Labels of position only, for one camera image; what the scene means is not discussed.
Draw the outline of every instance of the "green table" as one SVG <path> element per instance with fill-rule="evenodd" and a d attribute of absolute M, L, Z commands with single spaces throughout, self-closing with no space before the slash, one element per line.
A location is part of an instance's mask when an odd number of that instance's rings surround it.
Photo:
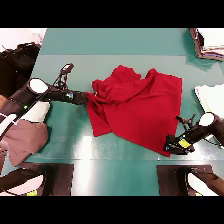
<path fill-rule="evenodd" d="M 197 59 L 187 29 L 48 29 L 32 76 L 52 83 L 70 62 L 75 68 L 68 86 L 80 91 L 91 91 L 91 81 L 105 79 L 119 64 L 143 77 L 153 67 L 181 77 L 181 116 L 196 113 L 196 120 L 203 110 L 194 87 L 224 83 L 223 65 Z M 94 138 L 85 106 L 61 102 L 52 103 L 47 124 L 49 143 L 27 162 L 73 163 L 72 195 L 158 195 L 158 164 L 208 163 L 224 177 L 224 150 L 205 141 L 190 155 L 167 158 L 112 133 Z"/>

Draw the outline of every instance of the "yellow sticker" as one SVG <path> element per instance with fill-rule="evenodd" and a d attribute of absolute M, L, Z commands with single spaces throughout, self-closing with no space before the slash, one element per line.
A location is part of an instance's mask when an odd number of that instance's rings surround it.
<path fill-rule="evenodd" d="M 181 139 L 181 140 L 179 141 L 179 144 L 180 144 L 182 147 L 184 147 L 185 149 L 188 148 L 189 146 L 191 146 L 191 144 L 188 143 L 184 138 Z"/>
<path fill-rule="evenodd" d="M 37 190 L 27 193 L 27 196 L 37 196 Z"/>

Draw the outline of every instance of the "dark red cloth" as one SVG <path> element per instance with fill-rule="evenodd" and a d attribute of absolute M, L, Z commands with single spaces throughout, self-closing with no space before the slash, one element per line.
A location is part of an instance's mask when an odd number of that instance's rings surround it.
<path fill-rule="evenodd" d="M 175 135 L 180 115 L 182 79 L 155 69 L 146 78 L 122 65 L 104 81 L 92 82 L 87 110 L 95 137 L 113 132 L 165 156 L 166 136 Z"/>

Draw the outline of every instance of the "beige cloth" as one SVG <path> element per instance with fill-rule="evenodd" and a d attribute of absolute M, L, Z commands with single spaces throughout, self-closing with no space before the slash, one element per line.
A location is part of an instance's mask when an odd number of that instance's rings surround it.
<path fill-rule="evenodd" d="M 29 155 L 37 153 L 47 141 L 46 124 L 19 120 L 7 131 L 0 146 L 9 151 L 10 162 L 17 166 Z"/>

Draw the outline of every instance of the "red t-shirt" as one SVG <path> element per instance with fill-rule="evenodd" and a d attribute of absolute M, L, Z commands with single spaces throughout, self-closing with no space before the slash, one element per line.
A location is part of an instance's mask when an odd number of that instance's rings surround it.
<path fill-rule="evenodd" d="M 92 82 L 87 110 L 95 137 L 113 132 L 165 156 L 168 134 L 175 135 L 180 115 L 182 79 L 155 69 L 146 77 L 122 65 L 104 81 Z"/>

